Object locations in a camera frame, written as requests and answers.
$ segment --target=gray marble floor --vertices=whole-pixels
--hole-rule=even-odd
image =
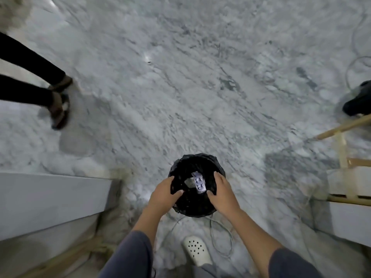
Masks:
[[[371,55],[371,18],[355,31],[371,0],[23,2],[9,34],[73,76],[73,108],[56,132],[39,107],[0,102],[0,168],[123,178],[120,208],[100,231],[119,242],[176,159],[213,154],[267,232],[325,277],[363,277],[359,247],[315,232],[308,199],[326,195],[326,170],[338,167],[331,141],[312,138],[345,119],[346,68]],[[0,71],[45,85],[14,66]],[[371,71],[359,63],[349,75],[356,86]],[[367,155],[368,133],[350,134],[354,154]],[[185,264],[180,242],[197,234],[230,276],[256,274],[234,231],[224,258],[206,219],[169,233],[180,218],[170,212],[160,223],[155,268]],[[228,252],[228,234],[212,230]]]

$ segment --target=forearm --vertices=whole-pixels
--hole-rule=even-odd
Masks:
[[[151,241],[152,248],[154,248],[155,237],[160,219],[161,215],[159,215],[157,211],[145,207],[132,230],[139,230],[146,234]]]
[[[240,210],[228,217],[229,221],[248,249],[257,269],[263,278],[268,278],[269,260],[282,244],[266,233],[247,213]]]

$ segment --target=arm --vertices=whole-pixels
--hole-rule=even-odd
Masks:
[[[214,177],[217,194],[207,191],[207,196],[214,207],[231,222],[263,278],[320,277],[310,263],[285,249],[240,209],[225,177],[217,172],[214,172]]]
[[[153,245],[158,224],[183,193],[178,191],[171,195],[172,180],[173,177],[169,177],[156,187],[134,228],[103,267],[99,278],[151,277]]]

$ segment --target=person's left hand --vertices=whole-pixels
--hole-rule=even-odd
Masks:
[[[171,176],[160,182],[148,201],[148,207],[158,212],[160,216],[165,215],[183,194],[183,190],[179,190],[173,195],[170,193],[173,179],[174,177]]]

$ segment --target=person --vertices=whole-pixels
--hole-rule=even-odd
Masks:
[[[214,173],[216,195],[207,191],[211,203],[233,225],[250,253],[262,278],[319,278],[316,268],[298,254],[283,247],[275,238],[266,233],[243,210],[234,196],[227,179]],[[152,193],[132,231],[124,238],[116,252],[108,260],[99,278],[135,277],[149,278],[152,272],[152,249],[157,226],[183,191],[170,193],[173,177],[162,181]],[[217,277],[216,267],[201,238],[185,238],[183,246],[192,258],[195,278]]]
[[[62,93],[72,84],[64,71],[30,50],[12,37],[0,32],[0,58],[18,65],[47,81],[49,88],[41,88],[0,74],[0,99],[10,102],[46,107],[52,118],[52,128],[62,129],[68,119],[69,97]]]

